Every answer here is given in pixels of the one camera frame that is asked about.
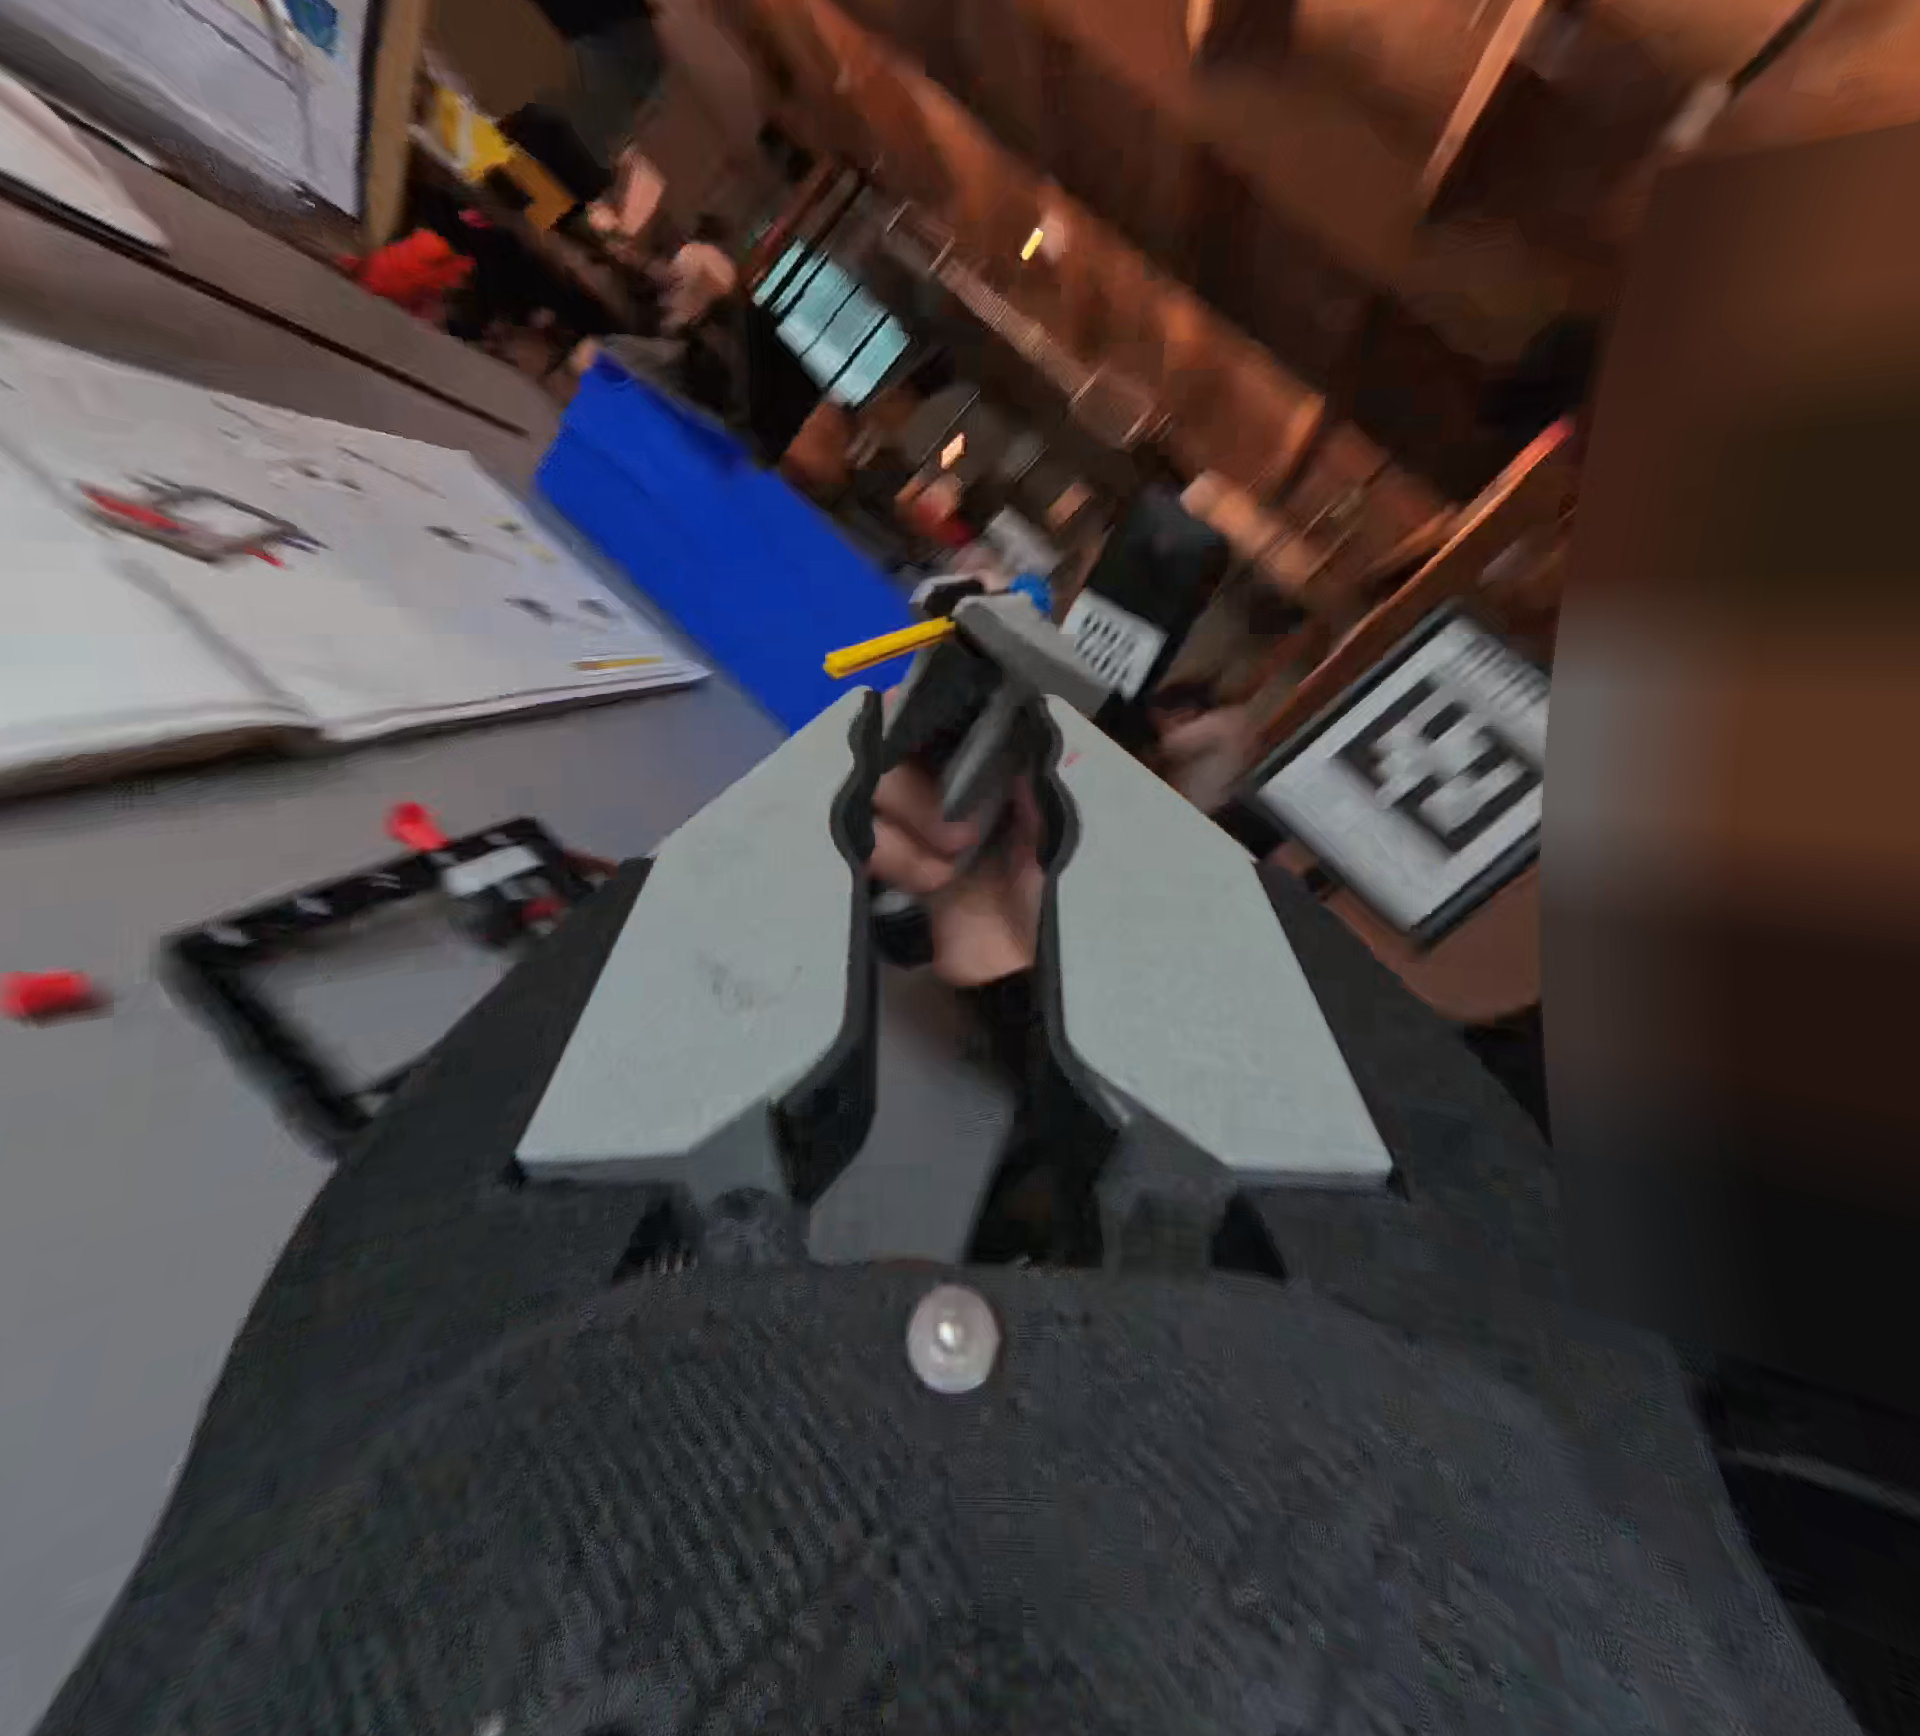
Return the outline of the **person's right hand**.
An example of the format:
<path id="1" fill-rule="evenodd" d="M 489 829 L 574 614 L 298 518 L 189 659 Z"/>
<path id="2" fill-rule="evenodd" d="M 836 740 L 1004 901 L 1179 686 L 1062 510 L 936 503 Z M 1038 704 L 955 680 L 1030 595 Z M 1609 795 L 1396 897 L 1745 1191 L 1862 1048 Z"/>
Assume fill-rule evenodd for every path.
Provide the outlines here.
<path id="1" fill-rule="evenodd" d="M 923 770 L 900 765 L 874 789 L 868 874 L 925 908 L 932 967 L 981 987 L 1034 969 L 1043 908 L 1043 816 L 1015 789 L 992 820 L 949 821 Z"/>

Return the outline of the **red plastic item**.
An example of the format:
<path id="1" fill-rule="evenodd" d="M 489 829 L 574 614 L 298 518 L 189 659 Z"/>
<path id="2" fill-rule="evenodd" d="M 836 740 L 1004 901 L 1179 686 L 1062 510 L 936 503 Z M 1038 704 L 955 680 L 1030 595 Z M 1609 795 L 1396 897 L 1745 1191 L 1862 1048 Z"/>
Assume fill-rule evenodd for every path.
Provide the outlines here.
<path id="1" fill-rule="evenodd" d="M 376 301 L 436 331 L 446 329 L 474 274 L 474 261 L 432 229 L 413 229 L 359 257 L 338 257 L 336 267 Z"/>

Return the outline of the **yellow lego axle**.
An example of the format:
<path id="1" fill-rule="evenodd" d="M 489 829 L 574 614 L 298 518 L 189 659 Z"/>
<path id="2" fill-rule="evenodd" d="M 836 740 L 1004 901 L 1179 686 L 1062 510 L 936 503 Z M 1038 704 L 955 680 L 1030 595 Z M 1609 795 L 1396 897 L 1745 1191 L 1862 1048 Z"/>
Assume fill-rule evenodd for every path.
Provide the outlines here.
<path id="1" fill-rule="evenodd" d="M 955 633 L 957 625 L 951 618 L 917 621 L 904 629 L 828 652 L 823 670 L 834 682 L 857 680 L 900 663 L 906 657 L 915 657 L 925 650 L 938 648 Z"/>

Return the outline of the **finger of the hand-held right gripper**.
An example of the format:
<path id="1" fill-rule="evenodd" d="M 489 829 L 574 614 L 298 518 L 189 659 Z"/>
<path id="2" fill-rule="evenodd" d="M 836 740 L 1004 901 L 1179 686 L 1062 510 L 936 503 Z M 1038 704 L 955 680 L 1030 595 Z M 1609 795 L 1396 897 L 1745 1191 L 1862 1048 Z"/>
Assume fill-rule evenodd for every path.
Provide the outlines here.
<path id="1" fill-rule="evenodd" d="M 1102 710 L 1102 680 L 1030 599 L 960 599 L 949 621 L 976 653 L 1032 697 L 1059 699 L 1077 714 Z"/>
<path id="2" fill-rule="evenodd" d="M 972 642 L 938 642 L 896 697 L 885 721 L 885 774 L 925 778 L 943 823 L 1008 825 L 1043 769 L 1038 693 Z"/>

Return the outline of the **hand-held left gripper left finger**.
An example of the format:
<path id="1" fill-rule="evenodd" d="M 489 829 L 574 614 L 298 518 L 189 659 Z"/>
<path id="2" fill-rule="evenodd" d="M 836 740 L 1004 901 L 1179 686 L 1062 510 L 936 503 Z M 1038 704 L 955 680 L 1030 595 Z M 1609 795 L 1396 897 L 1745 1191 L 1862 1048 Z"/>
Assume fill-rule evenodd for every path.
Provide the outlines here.
<path id="1" fill-rule="evenodd" d="M 655 852 L 532 1112 L 529 1182 L 817 1203 L 876 1114 L 866 865 L 881 699 L 855 689 Z"/>

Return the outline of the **black lego frame assembly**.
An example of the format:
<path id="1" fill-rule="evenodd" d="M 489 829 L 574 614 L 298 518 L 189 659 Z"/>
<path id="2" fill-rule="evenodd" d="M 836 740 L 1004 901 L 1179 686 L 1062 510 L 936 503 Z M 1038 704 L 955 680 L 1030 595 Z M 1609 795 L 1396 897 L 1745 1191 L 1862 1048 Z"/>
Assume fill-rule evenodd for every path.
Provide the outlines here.
<path id="1" fill-rule="evenodd" d="M 566 848 L 530 816 L 453 837 L 425 806 L 402 804 L 385 833 L 393 850 L 372 867 L 174 933 L 157 952 L 170 997 L 280 1120 L 329 1157 L 372 1129 L 417 1061 L 372 1078 L 349 1074 L 270 999 L 278 965 L 319 961 L 412 910 L 430 910 L 478 952 L 515 961 L 615 874 L 613 863 Z"/>

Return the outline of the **printed marker board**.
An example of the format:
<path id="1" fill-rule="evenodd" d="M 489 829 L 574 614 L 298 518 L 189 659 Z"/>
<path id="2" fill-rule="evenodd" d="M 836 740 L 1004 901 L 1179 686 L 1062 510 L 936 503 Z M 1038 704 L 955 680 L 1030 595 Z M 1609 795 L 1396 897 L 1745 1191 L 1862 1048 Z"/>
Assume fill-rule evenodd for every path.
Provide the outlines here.
<path id="1" fill-rule="evenodd" d="M 1549 670 L 1449 603 L 1257 765 L 1253 850 L 1294 844 L 1428 952 L 1541 857 Z"/>

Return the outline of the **blue plastic bin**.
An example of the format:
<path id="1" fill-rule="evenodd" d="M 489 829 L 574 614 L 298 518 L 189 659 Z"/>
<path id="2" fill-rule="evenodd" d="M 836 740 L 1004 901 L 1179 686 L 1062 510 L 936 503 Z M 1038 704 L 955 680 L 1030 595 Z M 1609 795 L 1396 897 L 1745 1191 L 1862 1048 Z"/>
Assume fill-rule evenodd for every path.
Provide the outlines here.
<path id="1" fill-rule="evenodd" d="M 906 587 L 723 425 L 600 357 L 534 493 L 789 733 L 845 691 L 830 653 L 906 629 Z"/>

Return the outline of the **lego instruction booklet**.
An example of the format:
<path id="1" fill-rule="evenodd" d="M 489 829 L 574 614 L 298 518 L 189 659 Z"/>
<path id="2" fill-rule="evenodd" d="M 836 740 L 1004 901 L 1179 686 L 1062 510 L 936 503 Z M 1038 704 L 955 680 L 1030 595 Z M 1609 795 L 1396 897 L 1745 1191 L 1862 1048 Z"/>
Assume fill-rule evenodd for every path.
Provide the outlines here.
<path id="1" fill-rule="evenodd" d="M 468 453 L 4 331 L 8 799 L 706 678 Z"/>

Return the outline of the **yellow plastic bin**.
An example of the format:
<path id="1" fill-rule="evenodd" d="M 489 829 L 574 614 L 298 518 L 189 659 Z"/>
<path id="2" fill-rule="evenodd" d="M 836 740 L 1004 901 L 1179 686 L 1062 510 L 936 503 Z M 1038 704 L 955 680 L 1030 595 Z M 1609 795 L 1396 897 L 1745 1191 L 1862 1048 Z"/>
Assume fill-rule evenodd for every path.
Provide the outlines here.
<path id="1" fill-rule="evenodd" d="M 463 184 L 517 199 L 517 212 L 540 231 L 555 229 L 583 204 L 457 89 L 429 86 L 415 136 Z"/>

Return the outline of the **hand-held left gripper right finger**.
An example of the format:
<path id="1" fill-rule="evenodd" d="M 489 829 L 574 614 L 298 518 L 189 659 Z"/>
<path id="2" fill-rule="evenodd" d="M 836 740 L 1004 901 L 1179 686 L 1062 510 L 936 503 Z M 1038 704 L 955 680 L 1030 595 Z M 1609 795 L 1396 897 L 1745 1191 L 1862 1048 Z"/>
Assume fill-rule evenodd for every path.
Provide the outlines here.
<path id="1" fill-rule="evenodd" d="M 1381 1189 L 1392 1157 L 1249 855 L 1049 697 L 1042 974 L 1066 1069 L 1257 1187 Z"/>

